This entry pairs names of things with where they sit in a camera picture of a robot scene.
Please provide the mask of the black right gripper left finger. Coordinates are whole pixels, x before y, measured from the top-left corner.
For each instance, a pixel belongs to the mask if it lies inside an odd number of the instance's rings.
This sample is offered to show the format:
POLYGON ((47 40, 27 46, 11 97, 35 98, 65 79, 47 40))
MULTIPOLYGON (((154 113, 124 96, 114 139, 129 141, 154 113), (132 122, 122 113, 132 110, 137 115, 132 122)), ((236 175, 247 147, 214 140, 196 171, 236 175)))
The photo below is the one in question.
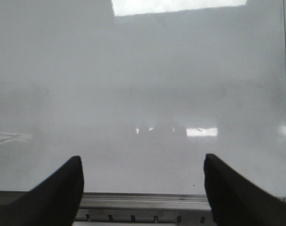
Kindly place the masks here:
POLYGON ((0 226, 71 226, 84 189, 80 156, 71 157, 52 175, 0 209, 0 226))

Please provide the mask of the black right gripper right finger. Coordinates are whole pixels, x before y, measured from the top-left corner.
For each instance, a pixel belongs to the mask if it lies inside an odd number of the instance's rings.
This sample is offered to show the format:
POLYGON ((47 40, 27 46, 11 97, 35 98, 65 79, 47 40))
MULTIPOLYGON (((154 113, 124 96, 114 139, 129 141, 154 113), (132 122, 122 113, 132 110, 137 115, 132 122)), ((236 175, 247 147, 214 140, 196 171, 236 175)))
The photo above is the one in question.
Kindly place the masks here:
POLYGON ((286 226, 286 203, 260 189, 215 154, 204 160, 205 191, 218 226, 286 226))

